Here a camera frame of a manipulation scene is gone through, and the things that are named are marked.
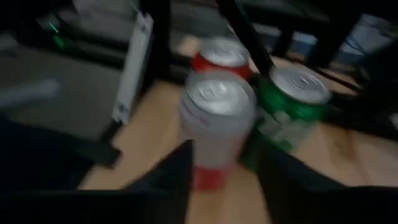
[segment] white can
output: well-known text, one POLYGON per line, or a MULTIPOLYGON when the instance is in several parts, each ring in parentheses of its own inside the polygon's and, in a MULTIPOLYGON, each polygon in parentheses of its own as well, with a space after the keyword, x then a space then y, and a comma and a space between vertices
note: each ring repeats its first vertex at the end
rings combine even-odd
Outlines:
POLYGON ((224 185, 255 118, 256 97, 235 73, 217 70, 190 75, 180 102, 180 137, 192 139, 194 188, 224 185))

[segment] can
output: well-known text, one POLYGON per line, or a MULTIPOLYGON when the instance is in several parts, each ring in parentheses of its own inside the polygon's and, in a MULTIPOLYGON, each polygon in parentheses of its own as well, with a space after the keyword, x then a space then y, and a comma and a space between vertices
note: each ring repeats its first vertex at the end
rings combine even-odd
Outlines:
POLYGON ((221 188, 254 123, 253 90, 245 80, 229 71, 190 75, 179 113, 180 140, 193 140, 193 188, 221 188))
POLYGON ((263 78, 257 93, 259 119, 240 160, 257 171, 257 155, 264 147, 286 152, 296 148, 324 115, 330 91, 315 73, 298 67, 276 69, 263 78))
POLYGON ((229 70, 244 79, 251 74, 249 52, 240 42, 224 37, 204 41, 193 58, 192 67, 197 72, 229 70))

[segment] aluminum can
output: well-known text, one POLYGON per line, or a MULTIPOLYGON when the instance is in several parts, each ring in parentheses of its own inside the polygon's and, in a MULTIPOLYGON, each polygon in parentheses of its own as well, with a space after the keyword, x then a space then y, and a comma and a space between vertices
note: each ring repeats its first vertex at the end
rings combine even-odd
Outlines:
POLYGON ((244 79, 250 77, 249 52, 233 39, 214 37, 205 40, 192 61, 197 72, 229 70, 244 79))
POLYGON ((257 99, 259 119, 240 160, 257 171, 261 149, 286 152, 296 148, 324 115, 330 91, 316 73, 298 67, 276 69, 260 81, 257 99))
POLYGON ((221 188, 254 122, 252 88, 229 71, 190 75, 179 113, 180 139, 193 140, 194 189, 221 188))

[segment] can lid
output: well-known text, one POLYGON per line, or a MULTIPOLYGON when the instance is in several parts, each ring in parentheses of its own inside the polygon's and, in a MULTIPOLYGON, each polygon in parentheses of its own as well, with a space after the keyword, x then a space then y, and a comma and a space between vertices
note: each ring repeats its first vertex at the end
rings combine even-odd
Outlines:
POLYGON ((249 52, 237 41, 215 37, 204 41, 199 51, 207 61, 223 67, 239 67, 249 63, 249 52))
POLYGON ((187 86, 188 95, 194 104, 211 114, 239 115, 252 102, 243 86, 250 88, 249 84, 234 73, 211 71, 194 78, 197 80, 187 86))
POLYGON ((275 69, 271 75, 275 85, 295 100, 324 104, 330 98, 330 90, 315 74, 299 68, 275 69))

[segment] wooden table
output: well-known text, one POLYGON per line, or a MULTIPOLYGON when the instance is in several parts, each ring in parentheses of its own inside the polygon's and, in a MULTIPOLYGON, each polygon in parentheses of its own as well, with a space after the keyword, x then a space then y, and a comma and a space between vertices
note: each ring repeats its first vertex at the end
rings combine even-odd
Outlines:
MULTIPOLYGON (((178 50, 193 55, 200 41, 187 37, 178 50)), ((277 67, 291 64, 274 58, 277 67)), ((331 75, 353 82, 336 73, 331 75)), ((327 82, 331 89, 352 93, 327 82)), ((113 145, 123 159, 113 170, 96 166, 81 189, 119 189, 147 172, 178 144, 177 106, 182 87, 156 82, 141 101, 130 123, 121 128, 113 145)), ((398 186, 398 144, 356 131, 319 124, 307 140, 293 152, 313 169, 346 185, 398 186)), ((256 176, 237 165, 226 187, 212 193, 194 192, 187 223, 270 223, 256 176)))

